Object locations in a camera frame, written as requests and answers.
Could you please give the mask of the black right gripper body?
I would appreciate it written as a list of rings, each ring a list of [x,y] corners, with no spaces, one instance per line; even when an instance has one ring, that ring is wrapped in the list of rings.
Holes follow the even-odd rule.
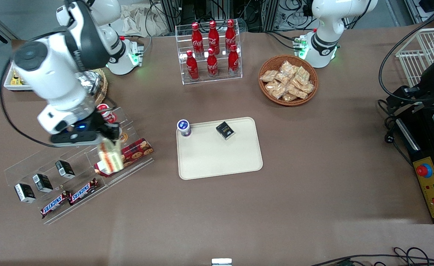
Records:
[[[104,125],[120,124],[109,123],[100,113],[93,112],[87,118],[65,127],[63,131],[50,135],[50,142],[58,147],[98,145],[104,137]]]

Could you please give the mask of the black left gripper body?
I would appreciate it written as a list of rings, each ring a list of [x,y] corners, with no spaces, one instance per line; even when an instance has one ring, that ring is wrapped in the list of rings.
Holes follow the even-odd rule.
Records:
[[[434,102],[434,62],[423,72],[418,84],[403,92],[412,101]]]

